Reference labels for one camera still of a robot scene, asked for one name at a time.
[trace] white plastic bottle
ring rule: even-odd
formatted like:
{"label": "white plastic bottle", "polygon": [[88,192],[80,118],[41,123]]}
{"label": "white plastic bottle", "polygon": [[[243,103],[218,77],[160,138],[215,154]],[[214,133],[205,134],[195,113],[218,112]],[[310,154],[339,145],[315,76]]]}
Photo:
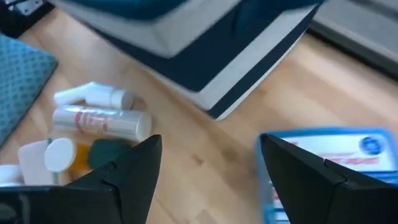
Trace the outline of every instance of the white plastic bottle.
{"label": "white plastic bottle", "polygon": [[127,90],[95,82],[58,91],[54,94],[54,101],[58,106],[70,105],[83,100],[91,106],[129,110],[134,103],[134,96]]}
{"label": "white plastic bottle", "polygon": [[152,128],[151,117],[141,111],[119,111],[84,106],[60,106],[53,114],[54,128],[82,134],[143,141]]}

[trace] gray rug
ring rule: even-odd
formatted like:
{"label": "gray rug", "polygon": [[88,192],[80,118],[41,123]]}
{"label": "gray rug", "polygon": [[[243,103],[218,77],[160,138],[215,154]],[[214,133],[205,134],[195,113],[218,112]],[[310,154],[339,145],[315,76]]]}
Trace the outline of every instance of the gray rug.
{"label": "gray rug", "polygon": [[325,1],[310,30],[398,79],[398,0]]}
{"label": "gray rug", "polygon": [[0,146],[15,130],[57,66],[39,49],[0,34]]}

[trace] white tube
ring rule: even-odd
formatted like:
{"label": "white tube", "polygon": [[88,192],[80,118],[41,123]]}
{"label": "white tube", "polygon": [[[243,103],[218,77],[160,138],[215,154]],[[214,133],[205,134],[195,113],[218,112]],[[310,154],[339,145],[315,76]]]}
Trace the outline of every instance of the white tube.
{"label": "white tube", "polygon": [[141,111],[118,111],[111,109],[87,108],[84,106],[60,106],[53,114],[54,128],[78,131],[143,141],[149,137],[151,118]]}
{"label": "white tube", "polygon": [[52,173],[45,168],[44,152],[48,141],[26,144],[19,149],[19,166],[26,185],[52,185]]}
{"label": "white tube", "polygon": [[58,106],[69,105],[83,100],[88,105],[119,110],[128,110],[134,103],[134,97],[131,92],[95,82],[58,91],[54,94],[54,101]]}

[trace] white cap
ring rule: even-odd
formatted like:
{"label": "white cap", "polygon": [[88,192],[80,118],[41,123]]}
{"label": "white cap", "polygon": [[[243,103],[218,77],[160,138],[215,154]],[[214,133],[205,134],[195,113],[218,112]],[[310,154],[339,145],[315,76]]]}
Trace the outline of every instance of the white cap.
{"label": "white cap", "polygon": [[127,90],[114,90],[109,101],[112,108],[129,110],[132,108],[132,104],[134,103],[134,96]]}
{"label": "white cap", "polygon": [[51,172],[67,170],[75,161],[76,144],[68,138],[51,142],[44,153],[44,165]]}
{"label": "white cap", "polygon": [[143,141],[147,139],[152,130],[152,118],[147,113],[141,113],[136,124],[136,139]]}

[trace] white trim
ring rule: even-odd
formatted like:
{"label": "white trim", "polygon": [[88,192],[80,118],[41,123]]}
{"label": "white trim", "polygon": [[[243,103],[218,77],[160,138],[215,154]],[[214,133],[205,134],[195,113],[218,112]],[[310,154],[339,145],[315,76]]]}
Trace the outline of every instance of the white trim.
{"label": "white trim", "polygon": [[283,59],[287,56],[287,54],[295,47],[297,42],[301,39],[303,34],[293,43],[292,46],[281,56],[281,58],[270,68],[268,71],[260,78],[258,79],[253,86],[251,86],[245,93],[243,93],[227,110],[225,110],[221,115],[219,115],[216,120],[221,121],[222,119],[225,119],[229,114],[232,113],[249,95],[250,93],[257,88],[258,85],[278,66]]}
{"label": "white trim", "polygon": [[241,0],[189,0],[156,21],[142,22],[74,2],[50,0],[81,21],[131,45],[170,58],[206,32]]}
{"label": "white trim", "polygon": [[197,106],[210,110],[217,102],[242,79],[265,55],[289,34],[313,9],[313,6],[284,12],[238,56],[236,56],[200,92],[190,91],[148,68],[156,78],[178,91]]}

